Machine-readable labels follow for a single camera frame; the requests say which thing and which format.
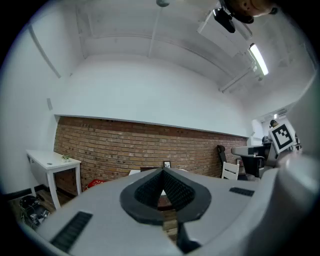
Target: white chair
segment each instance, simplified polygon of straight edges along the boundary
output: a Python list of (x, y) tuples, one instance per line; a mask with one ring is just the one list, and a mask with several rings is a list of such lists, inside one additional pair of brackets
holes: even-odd
[(221, 179), (237, 180), (239, 175), (239, 164), (223, 162)]

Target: white ceiling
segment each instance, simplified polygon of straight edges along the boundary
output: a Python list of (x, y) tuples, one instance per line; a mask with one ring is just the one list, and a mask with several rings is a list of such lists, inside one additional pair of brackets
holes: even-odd
[[(217, 0), (176, 0), (162, 10), (153, 58), (196, 71), (222, 87), (248, 66), (243, 56), (230, 57), (197, 33)], [(78, 26), (85, 56), (95, 54), (148, 55), (159, 7), (156, 0), (82, 0), (77, 2)], [(249, 25), (268, 67), (262, 81), (253, 72), (228, 93), (242, 101), (279, 88), (303, 90), (314, 73), (307, 43), (281, 12), (255, 18)]]

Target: small plant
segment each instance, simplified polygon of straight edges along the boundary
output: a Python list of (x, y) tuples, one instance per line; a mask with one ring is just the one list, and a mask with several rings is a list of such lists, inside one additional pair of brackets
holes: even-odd
[(69, 162), (70, 161), (70, 156), (68, 156), (67, 154), (64, 154), (61, 158), (62, 158), (63, 162)]

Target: ceiling light fixture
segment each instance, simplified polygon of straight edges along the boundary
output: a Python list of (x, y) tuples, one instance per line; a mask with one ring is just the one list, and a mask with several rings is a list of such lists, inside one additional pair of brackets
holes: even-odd
[(252, 52), (252, 54), (254, 55), (254, 58), (256, 59), (256, 61), (258, 62), (262, 72), (264, 75), (267, 75), (269, 73), (267, 65), (264, 61), (264, 58), (262, 57), (258, 47), (253, 43), (250, 45), (249, 50)]

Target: floor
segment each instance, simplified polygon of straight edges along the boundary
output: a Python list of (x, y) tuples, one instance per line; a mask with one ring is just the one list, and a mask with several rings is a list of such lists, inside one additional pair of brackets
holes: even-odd
[[(57, 196), (60, 202), (60, 205), (63, 206), (67, 202), (71, 201), (72, 198), (64, 195), (63, 193), (57, 191)], [(43, 197), (44, 201), (40, 201), (40, 203), (46, 207), (51, 213), (56, 211), (56, 208), (54, 206), (54, 202), (52, 200), (50, 192), (47, 192), (45, 190), (40, 190), (36, 193), (37, 195), (40, 195)], [(17, 198), (14, 200), (9, 201), (9, 205), (13, 211), (13, 214), (18, 222), (21, 221), (20, 218), (20, 203), (21, 198)], [(175, 210), (167, 210), (162, 211), (164, 215), (164, 223), (163, 223), (163, 231), (168, 235), (168, 237), (176, 243), (177, 241), (177, 232), (178, 232), (178, 222), (177, 222), (177, 215)]]

